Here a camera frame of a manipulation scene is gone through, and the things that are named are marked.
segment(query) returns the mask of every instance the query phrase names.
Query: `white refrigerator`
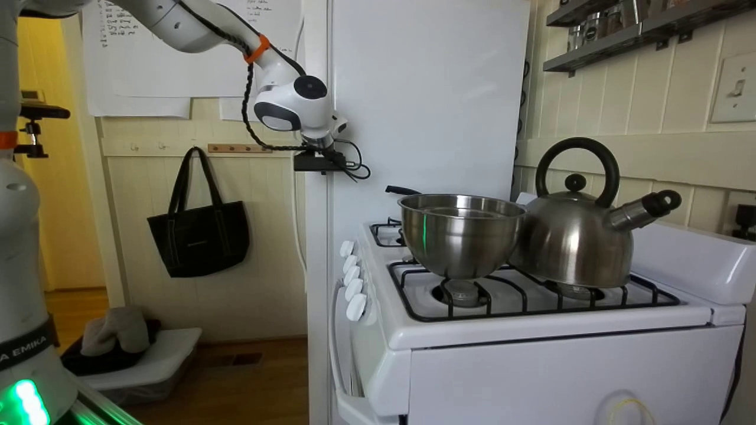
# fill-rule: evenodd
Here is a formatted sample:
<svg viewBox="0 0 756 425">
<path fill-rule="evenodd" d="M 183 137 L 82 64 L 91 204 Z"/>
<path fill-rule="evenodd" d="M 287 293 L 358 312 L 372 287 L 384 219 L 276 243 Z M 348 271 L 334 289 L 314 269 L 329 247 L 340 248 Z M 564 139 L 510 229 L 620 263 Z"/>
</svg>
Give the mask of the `white refrigerator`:
<svg viewBox="0 0 756 425">
<path fill-rule="evenodd" d="M 329 80 L 372 179 L 307 176 L 309 422 L 339 422 L 329 293 L 339 248 L 400 217 L 388 184 L 510 198 L 530 0 L 306 0 L 306 69 Z"/>
</svg>

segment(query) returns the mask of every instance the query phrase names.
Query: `oven handle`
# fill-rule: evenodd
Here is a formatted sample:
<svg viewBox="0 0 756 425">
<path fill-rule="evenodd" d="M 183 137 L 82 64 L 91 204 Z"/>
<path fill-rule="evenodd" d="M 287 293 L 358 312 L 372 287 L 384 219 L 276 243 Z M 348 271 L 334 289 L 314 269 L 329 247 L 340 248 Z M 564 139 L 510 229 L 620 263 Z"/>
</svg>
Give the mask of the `oven handle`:
<svg viewBox="0 0 756 425">
<path fill-rule="evenodd" d="M 377 419 L 372 405 L 364 397 L 348 395 L 344 386 L 344 373 L 339 367 L 340 362 L 336 350 L 336 304 L 339 304 L 340 291 L 344 291 L 344 284 L 336 284 L 331 296 L 331 314 L 329 314 L 329 356 L 331 356 L 339 414 L 351 425 L 379 425 L 380 420 Z"/>
</svg>

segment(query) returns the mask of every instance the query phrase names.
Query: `kettle spout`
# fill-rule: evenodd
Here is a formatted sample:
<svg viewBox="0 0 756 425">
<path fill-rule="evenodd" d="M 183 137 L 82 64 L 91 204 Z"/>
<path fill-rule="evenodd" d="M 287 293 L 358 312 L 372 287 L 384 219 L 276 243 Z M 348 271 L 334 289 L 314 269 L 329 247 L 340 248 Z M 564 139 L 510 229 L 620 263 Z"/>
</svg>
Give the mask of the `kettle spout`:
<svg viewBox="0 0 756 425">
<path fill-rule="evenodd" d="M 683 204 L 679 192 L 657 192 L 608 214 L 609 227 L 616 232 L 653 224 Z"/>
</svg>

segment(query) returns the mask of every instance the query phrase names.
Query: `green light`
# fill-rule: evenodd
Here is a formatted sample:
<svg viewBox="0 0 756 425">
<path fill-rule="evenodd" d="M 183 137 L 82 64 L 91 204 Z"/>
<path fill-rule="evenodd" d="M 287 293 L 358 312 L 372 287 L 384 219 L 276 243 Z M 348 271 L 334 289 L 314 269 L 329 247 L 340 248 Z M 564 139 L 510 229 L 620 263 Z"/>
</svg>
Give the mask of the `green light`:
<svg viewBox="0 0 756 425">
<path fill-rule="evenodd" d="M 51 425 L 51 414 L 33 381 L 0 392 L 0 425 Z"/>
<path fill-rule="evenodd" d="M 73 417 L 80 425 L 106 425 L 91 409 L 82 409 L 82 407 L 73 407 Z"/>
</svg>

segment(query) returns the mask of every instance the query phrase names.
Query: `paper on wall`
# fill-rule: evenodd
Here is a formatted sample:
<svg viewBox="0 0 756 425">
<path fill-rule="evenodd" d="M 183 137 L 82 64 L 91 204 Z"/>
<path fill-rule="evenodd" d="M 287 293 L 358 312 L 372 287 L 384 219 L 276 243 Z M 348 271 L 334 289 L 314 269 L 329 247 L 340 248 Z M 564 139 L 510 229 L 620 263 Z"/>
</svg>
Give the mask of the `paper on wall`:
<svg viewBox="0 0 756 425">
<path fill-rule="evenodd" d="M 223 0 L 250 27 L 262 31 L 280 51 L 293 53 L 301 29 L 301 0 Z M 125 9 L 95 0 L 86 9 L 86 53 L 110 64 L 101 78 L 119 97 L 241 97 L 246 64 L 241 53 L 217 45 L 208 53 L 184 54 L 168 47 Z"/>
<path fill-rule="evenodd" d="M 98 5 L 82 9 L 86 21 L 98 14 Z M 82 29 L 86 51 L 86 78 L 88 78 L 88 108 L 93 116 L 170 116 L 189 118 L 189 97 L 173 100 L 145 100 L 145 97 L 121 97 L 110 91 L 112 67 L 105 57 L 101 42 L 106 42 L 105 27 Z"/>
</svg>

